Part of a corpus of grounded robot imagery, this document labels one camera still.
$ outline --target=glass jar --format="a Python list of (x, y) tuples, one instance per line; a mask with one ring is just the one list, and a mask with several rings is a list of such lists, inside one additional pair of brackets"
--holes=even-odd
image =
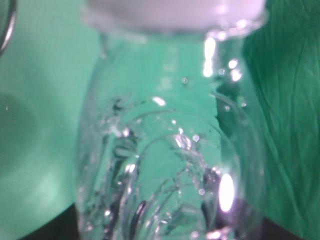
[(241, 240), (257, 232), (264, 160), (242, 45), (263, 19), (210, 31), (91, 22), (102, 54), (79, 128), (83, 239)]

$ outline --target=white bottle cap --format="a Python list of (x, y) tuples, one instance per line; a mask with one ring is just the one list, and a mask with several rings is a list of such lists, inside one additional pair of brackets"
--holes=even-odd
[(101, 31), (199, 31), (255, 21), (264, 8), (265, 0), (87, 0), (85, 20)]

